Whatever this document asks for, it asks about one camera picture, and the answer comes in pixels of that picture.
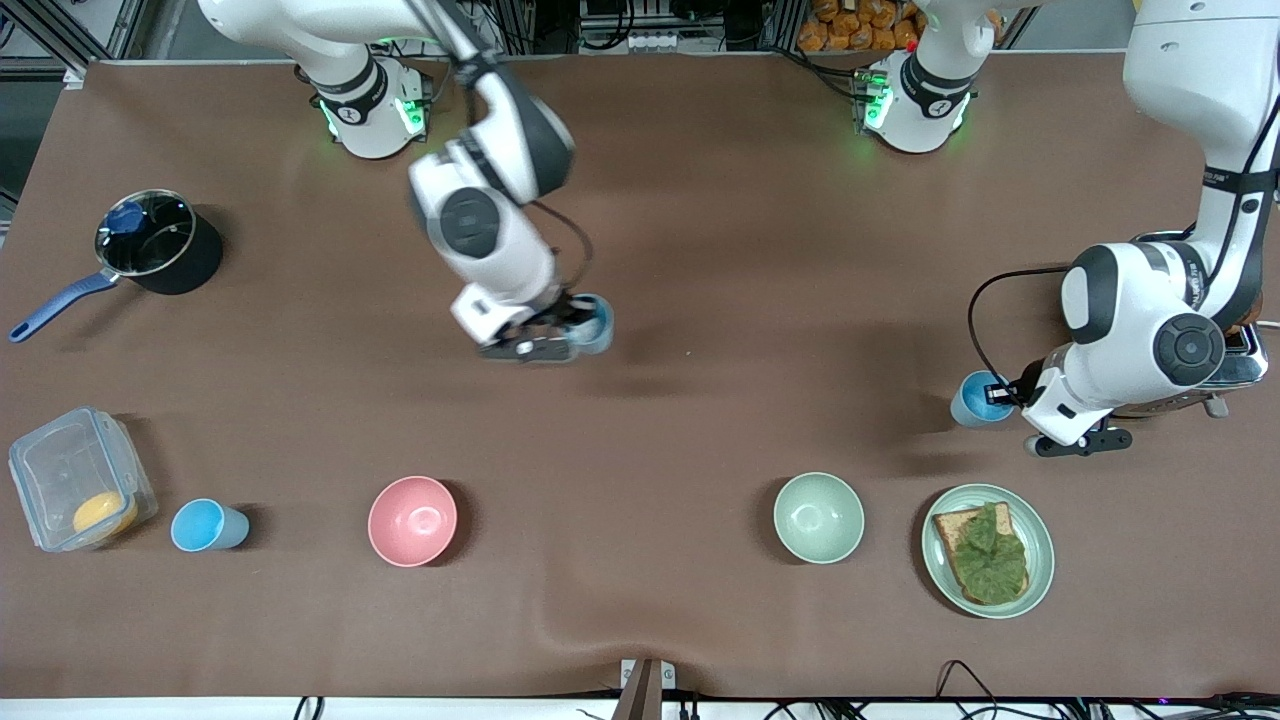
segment plastic food container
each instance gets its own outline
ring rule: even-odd
[[[47,552],[93,547],[156,512],[124,425],[77,407],[9,447],[31,539]]]

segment toast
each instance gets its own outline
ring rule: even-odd
[[[969,520],[978,516],[982,507],[970,507],[968,510],[956,510],[955,512],[943,512],[941,515],[933,516],[933,527],[938,530],[938,537],[942,538],[942,547],[947,551],[947,565],[951,566],[951,573],[955,574],[955,557],[956,547],[960,546],[960,541],[964,539],[965,525]],[[1007,502],[996,503],[996,533],[1002,536],[1014,534],[1014,518],[1009,514]],[[1018,591],[1018,597],[1021,597],[1030,587],[1030,575],[1023,577],[1023,587]],[[965,600],[969,602],[977,602],[978,605],[986,605],[978,598],[969,594],[969,591],[960,585],[960,591],[964,593]]]

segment brown tablecloth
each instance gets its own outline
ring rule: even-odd
[[[736,696],[929,694],[951,657],[1000,694],[1274,688],[1280,383],[1088,460],[947,415],[978,365],[979,282],[1194,217],[1198,149],[1134,111],[1120,64],[995,58],[929,156],[854,135],[782,59],[520,64],[577,138],[548,201],[594,236],[582,290],[617,310],[608,354],[554,368],[475,357],[448,313],[461,282],[407,209],[406,168],[457,132],[458,94],[425,147],[364,161],[288,67],[95,67],[0,254],[5,322],[95,269],[92,229],[134,190],[187,195],[228,252],[195,293],[123,287],[0,347],[0,441],[100,407],[161,507],[105,550],[46,555],[0,492],[0,694],[562,693],[616,684],[631,656]],[[1007,373],[1060,341],[1056,282],[983,301]],[[835,566],[772,536],[781,480],[814,469],[868,512]],[[365,520],[408,474],[448,480],[466,521],[443,562],[401,570]],[[1020,619],[961,615],[918,569],[924,509],[970,482],[1052,533],[1053,587]],[[247,548],[170,544],[200,496],[250,507]]]

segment bread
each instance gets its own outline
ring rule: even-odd
[[[1000,17],[1000,13],[996,10],[987,10],[987,19],[996,28],[996,42],[1000,42],[1005,37],[1005,18]]]
[[[872,28],[872,50],[892,50],[893,49],[893,31]]]
[[[941,515],[933,516],[933,527],[938,529],[938,537],[942,538],[942,547],[946,548],[947,551],[947,565],[951,566],[952,573],[955,573],[956,570],[955,568],[956,548],[964,539],[965,525],[969,524],[969,520],[977,518],[978,512],[982,512],[982,507],[970,507],[969,510],[956,510],[955,512],[943,512]],[[1007,502],[996,503],[996,533],[1001,536],[1014,534],[1014,518],[1012,515],[1009,514]],[[1028,587],[1030,587],[1029,574],[1023,578],[1023,588],[1018,591],[1018,597],[1021,597],[1023,593],[1027,592]],[[961,585],[961,591],[964,591],[964,585]],[[966,591],[964,592],[964,597],[969,602],[986,605],[984,602],[969,594]]]
[[[911,24],[911,20],[899,20],[893,26],[893,44],[897,45],[899,50],[905,50],[919,41],[920,36],[915,35],[915,26]]]
[[[858,15],[854,13],[840,13],[836,19],[831,20],[831,33],[832,35],[852,35],[858,31]]]
[[[859,26],[851,36],[849,36],[849,49],[850,50],[870,50],[872,47],[872,26]]]
[[[817,53],[827,44],[827,26],[809,20],[800,26],[796,46],[805,53]]]
[[[838,0],[813,0],[813,14],[819,22],[829,23],[840,13]]]
[[[858,22],[872,27],[887,28],[897,19],[897,4],[893,0],[859,0]]]

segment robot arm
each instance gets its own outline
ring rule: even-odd
[[[897,50],[870,67],[883,86],[859,108],[863,128],[905,152],[929,152],[964,120],[969,88],[996,44],[987,10],[1042,5],[1046,0],[916,0],[928,24],[915,51]]]
[[[1143,4],[1125,87],[1204,150],[1199,214],[1189,234],[1096,245],[1073,263],[1061,287],[1073,342],[1033,364],[1023,388],[1023,416],[1053,442],[1204,384],[1228,355],[1224,332],[1247,324],[1276,188],[1277,46],[1274,0]]]
[[[567,361],[600,352],[612,313],[571,296],[554,256],[521,206],[561,187],[573,142],[556,114],[498,63],[454,0],[200,0],[223,35],[293,58],[321,97],[330,127],[353,154],[381,158],[425,132],[412,122],[421,76],[369,42],[434,37],[458,82],[489,109],[439,152],[410,167],[412,202],[433,246],[467,286],[454,318],[500,360]]]

